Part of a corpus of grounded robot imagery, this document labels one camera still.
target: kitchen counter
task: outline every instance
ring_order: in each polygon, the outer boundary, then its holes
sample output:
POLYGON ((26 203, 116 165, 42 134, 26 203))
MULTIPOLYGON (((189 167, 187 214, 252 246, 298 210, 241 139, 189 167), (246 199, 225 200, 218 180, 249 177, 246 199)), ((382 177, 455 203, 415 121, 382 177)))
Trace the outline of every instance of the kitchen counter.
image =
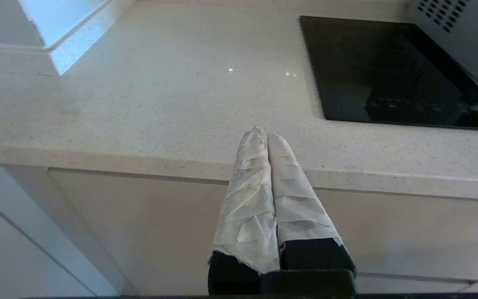
POLYGON ((262 125, 316 188, 478 199, 478 131, 324 119, 299 15, 404 14, 137 2, 61 78, 0 74, 0 163, 227 180, 262 125))

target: white paper towel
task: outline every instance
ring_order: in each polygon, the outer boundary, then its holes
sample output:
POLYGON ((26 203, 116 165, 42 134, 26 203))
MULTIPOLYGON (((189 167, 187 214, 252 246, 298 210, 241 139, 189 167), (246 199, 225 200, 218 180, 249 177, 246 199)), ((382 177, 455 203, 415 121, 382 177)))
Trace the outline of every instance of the white paper towel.
POLYGON ((236 257, 260 274, 280 269, 267 137, 259 126, 246 132, 239 144, 213 250, 236 257))
POLYGON ((278 245, 288 240, 333 238, 342 245, 335 226, 318 200, 293 150, 279 135, 268 135, 278 245))

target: induction cooktop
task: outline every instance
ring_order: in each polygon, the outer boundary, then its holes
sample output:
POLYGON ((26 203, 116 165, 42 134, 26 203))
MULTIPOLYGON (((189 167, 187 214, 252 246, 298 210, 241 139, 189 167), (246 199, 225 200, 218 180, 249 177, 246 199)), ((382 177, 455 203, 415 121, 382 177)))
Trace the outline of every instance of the induction cooktop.
POLYGON ((478 129, 478 85, 418 26, 300 17, 328 120, 478 129))

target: white speckled countertop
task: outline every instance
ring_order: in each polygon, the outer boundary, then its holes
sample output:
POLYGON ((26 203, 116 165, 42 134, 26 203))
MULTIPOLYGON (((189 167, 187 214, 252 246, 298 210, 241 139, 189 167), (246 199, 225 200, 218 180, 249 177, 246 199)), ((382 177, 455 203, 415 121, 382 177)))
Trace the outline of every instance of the white speckled countertop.
POLYGON ((61 78, 0 75, 0 163, 227 180, 263 125, 315 187, 478 198, 478 131, 323 118, 299 15, 402 19, 137 2, 61 78))

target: countertop edge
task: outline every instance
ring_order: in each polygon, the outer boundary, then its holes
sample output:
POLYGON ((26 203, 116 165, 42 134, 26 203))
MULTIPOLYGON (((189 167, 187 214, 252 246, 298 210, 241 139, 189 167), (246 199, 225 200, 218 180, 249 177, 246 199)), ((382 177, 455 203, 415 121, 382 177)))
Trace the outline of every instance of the countertop edge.
MULTIPOLYGON (((192 182, 199 180, 206 183, 209 181, 226 182, 233 171, 233 161, 217 163, 8 145, 0 145, 0 163, 91 172, 165 176, 192 182)), ((478 179, 341 172, 330 169, 304 169, 304 172, 315 189, 478 199, 478 179)))

